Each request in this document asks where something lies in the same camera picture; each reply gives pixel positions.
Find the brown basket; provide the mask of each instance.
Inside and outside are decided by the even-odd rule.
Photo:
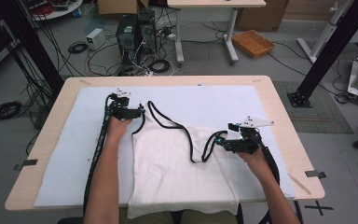
[[[263,56],[275,48],[274,44],[254,30],[232,36],[232,42],[252,58]]]

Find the person's left arm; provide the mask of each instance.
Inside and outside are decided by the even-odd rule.
[[[130,122],[113,117],[109,121],[106,141],[91,181],[85,224],[118,223],[118,144]]]

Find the human arm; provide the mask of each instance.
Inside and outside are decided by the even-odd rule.
[[[274,224],[297,224],[298,218],[283,195],[281,188],[272,174],[269,164],[259,148],[253,155],[237,153],[249,166],[260,181],[266,194],[269,213]]]
[[[118,223],[118,144],[130,122],[114,117],[109,120],[103,151],[91,181],[85,224]]]

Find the person's right arm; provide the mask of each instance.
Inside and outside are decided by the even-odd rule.
[[[249,166],[266,194],[269,213],[274,224],[297,224],[298,218],[283,195],[269,164],[259,148],[253,155],[237,153]]]

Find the floor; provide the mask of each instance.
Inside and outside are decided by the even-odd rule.
[[[117,21],[102,20],[89,7],[83,7],[81,18],[71,16],[62,17],[49,22],[51,31],[67,57],[67,48],[76,41],[85,41],[85,36],[94,28],[102,28],[106,35],[114,34]],[[218,22],[220,29],[226,29],[227,24]],[[304,37],[312,43],[324,28],[323,21],[284,21],[280,30],[276,33],[262,33],[266,38],[280,44],[271,52],[282,63],[307,74],[312,64],[295,55],[289,48],[304,56],[301,48],[296,43],[298,37]],[[38,30],[42,43],[53,62],[57,63],[54,47],[47,41],[46,36]],[[182,25],[183,39],[204,41],[215,40],[215,31],[203,26],[199,22],[184,23]],[[172,60],[174,70],[160,74],[161,76],[192,76],[192,75],[267,75],[274,81],[302,81],[303,75],[284,67],[272,57],[266,55],[258,59],[251,59],[245,53],[237,49],[240,62],[231,65],[227,60],[227,51],[224,44],[218,41],[214,44],[185,43],[185,63],[179,68],[174,62],[172,44],[166,46],[167,58]],[[88,75],[85,69],[86,52],[71,55],[69,62],[82,73]],[[337,70],[342,75],[336,80],[336,86],[346,89],[351,73],[351,59],[358,56],[358,46],[350,43],[340,54],[339,64],[335,62],[327,72],[322,83],[331,91],[337,92],[332,83],[338,77]],[[112,66],[119,62],[118,47],[112,46],[96,54],[92,63],[101,66]],[[92,70],[105,72],[99,66],[93,66]],[[71,69],[74,76],[79,76]],[[60,74],[62,77],[71,76],[69,70],[64,67]],[[10,57],[0,63],[0,104],[8,101],[21,101],[26,103],[28,95],[21,93],[27,85],[22,71]],[[322,184],[325,197],[319,200],[320,206],[330,207],[334,210],[322,210],[305,208],[306,205],[316,206],[315,201],[301,202],[300,207],[305,223],[358,223],[358,149],[354,149],[351,143],[358,139],[358,105],[336,103],[343,116],[353,129],[354,134],[331,133],[298,133],[302,144],[307,150],[310,160],[316,170],[325,172],[327,178],[323,178]],[[25,150],[30,140],[37,134],[33,123],[27,116],[17,119],[0,121],[0,223],[57,223],[63,217],[81,216],[81,209],[49,210],[33,212],[10,212],[5,209],[5,201],[13,187],[19,171],[14,170],[16,164],[22,163],[27,156]],[[258,223],[266,211],[264,203],[243,204],[245,223]]]

